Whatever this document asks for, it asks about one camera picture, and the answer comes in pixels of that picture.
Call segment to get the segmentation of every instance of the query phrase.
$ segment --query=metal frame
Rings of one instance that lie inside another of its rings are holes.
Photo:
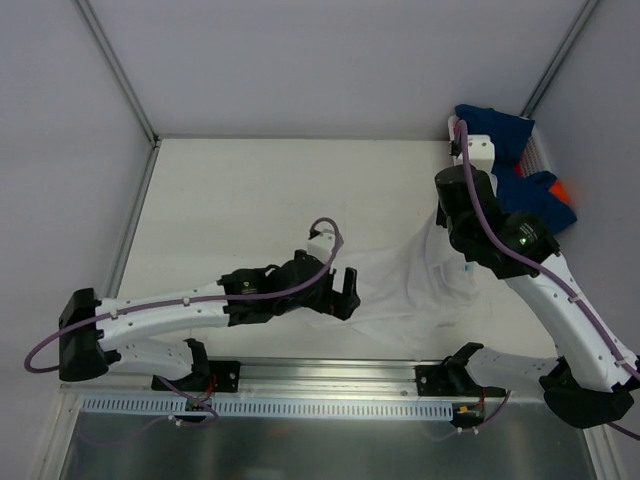
[[[111,70],[111,74],[113,75],[116,84],[118,84],[118,87],[122,91],[127,104],[133,111],[133,114],[138,120],[140,127],[142,127],[145,136],[149,140],[149,143],[155,146],[155,143],[158,140],[158,136],[156,135],[155,130],[153,129],[153,126],[149,121],[149,117],[147,117],[147,114],[144,111],[144,108],[142,108],[142,104],[138,99],[138,95],[131,86],[129,77],[127,77],[124,68],[122,68],[122,64],[120,63],[120,60],[113,50],[111,42],[109,41],[107,34],[102,28],[102,24],[98,20],[96,12],[93,10],[91,3],[89,2],[89,0],[71,1],[76,7],[80,18],[87,27],[89,35],[91,35],[91,38],[98,47],[98,50],[100,50],[100,53],[102,54],[106,65]]]
[[[549,64],[540,77],[540,80],[538,80],[538,83],[522,109],[520,116],[531,117],[535,113],[536,109],[542,102],[542,99],[549,91],[551,84],[558,76],[560,69],[569,57],[571,50],[575,47],[576,42],[580,38],[580,34],[584,31],[584,27],[587,25],[589,20],[591,20],[593,13],[601,3],[602,0],[585,0],[584,4],[578,11],[578,14],[569,26],[569,30],[567,30],[567,33],[565,33],[564,37],[560,41],[560,45],[558,45],[558,48],[551,57]]]
[[[129,253],[131,252],[131,246],[133,245],[133,239],[136,234],[136,229],[138,228],[140,216],[142,215],[144,200],[147,197],[147,191],[151,184],[153,169],[156,166],[156,160],[158,159],[158,153],[160,152],[160,145],[161,141],[155,142],[142,170],[142,176],[138,182],[138,186],[133,197],[133,203],[126,217],[127,221],[120,235],[118,247],[111,262],[111,268],[109,269],[105,283],[100,291],[104,297],[115,298],[120,290],[124,271],[127,266],[127,260],[129,259]]]
[[[132,207],[112,267],[102,292],[115,297],[124,276],[125,267],[140,220],[147,190],[151,183],[160,142],[138,96],[135,93],[111,43],[98,20],[89,0],[72,0],[95,41],[101,55],[121,89],[151,144],[151,152],[143,169]],[[585,0],[568,32],[563,37],[547,68],[522,111],[531,116],[557,77],[570,51],[601,0]],[[413,368],[418,364],[439,362],[412,361],[354,361],[354,360],[298,360],[298,359],[235,359],[243,362],[243,376],[239,395],[290,398],[372,398],[415,402]],[[148,377],[140,375],[110,375],[81,386],[63,384],[54,409],[45,428],[45,435],[36,457],[30,478],[59,478],[69,448],[83,393],[89,392],[141,392],[155,395],[149,389]],[[468,402],[469,398],[442,400]],[[530,400],[519,398],[519,402]],[[626,479],[623,464],[608,430],[597,427],[585,431],[585,437],[598,478]]]

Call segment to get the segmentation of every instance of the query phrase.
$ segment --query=white cloth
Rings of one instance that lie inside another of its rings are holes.
[[[449,244],[445,228],[435,224],[435,212],[407,244],[381,251],[350,253],[336,261],[358,271],[361,306],[351,319],[308,318],[315,328],[344,326],[419,356],[434,328],[463,318],[478,296],[474,266]],[[342,278],[336,276],[334,288]]]

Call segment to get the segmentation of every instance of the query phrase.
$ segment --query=gray wall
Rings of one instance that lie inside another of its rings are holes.
[[[93,0],[160,134],[444,139],[520,113],[583,0]]]
[[[577,209],[561,245],[590,301],[638,353],[639,28],[640,2],[603,2],[536,114]],[[640,405],[620,423],[640,432]],[[615,435],[637,478],[638,443]]]
[[[0,2],[2,478],[26,477],[57,388],[22,360],[104,281],[147,149],[71,2]]]

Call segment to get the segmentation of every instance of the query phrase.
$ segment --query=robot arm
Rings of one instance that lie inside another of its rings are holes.
[[[335,237],[334,232],[312,230],[307,250],[297,250],[282,266],[239,269],[216,283],[166,296],[99,300],[93,289],[76,291],[60,317],[60,329],[98,320],[61,336],[60,379],[83,381],[118,371],[161,376],[181,390],[206,387],[209,367],[201,342],[149,337],[197,327],[265,323],[302,307],[348,319],[360,305],[357,273],[347,268],[342,292],[333,291],[335,271],[325,264],[332,260]],[[296,288],[319,274],[310,286]]]
[[[602,335],[575,303],[579,298],[595,312],[573,279],[557,242],[534,215],[502,214],[488,175],[475,169],[472,173],[484,216],[499,240],[571,284],[577,298],[568,298],[551,278],[496,248],[478,221],[463,166],[443,170],[436,176],[440,200],[437,223],[449,230],[451,245],[467,261],[491,269],[531,307],[558,351],[557,358],[540,359],[468,344],[447,361],[451,373],[468,376],[467,380],[481,386],[542,397],[554,413],[578,428],[620,419],[633,405],[629,392],[640,385],[616,360]],[[597,313],[595,316],[626,363],[637,369],[636,355],[613,335]]]

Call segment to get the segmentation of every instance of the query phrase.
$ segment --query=blue cloth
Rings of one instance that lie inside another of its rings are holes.
[[[458,105],[456,115],[467,122],[470,135],[489,135],[496,148],[496,162],[516,166],[522,157],[535,121],[496,112],[493,108]]]
[[[467,122],[470,134],[491,137],[496,151],[491,173],[498,178],[496,196],[504,212],[532,213],[553,235],[577,220],[573,210],[549,192],[557,180],[554,174],[543,171],[523,178],[514,170],[527,147],[533,120],[471,105],[458,105],[456,115]]]

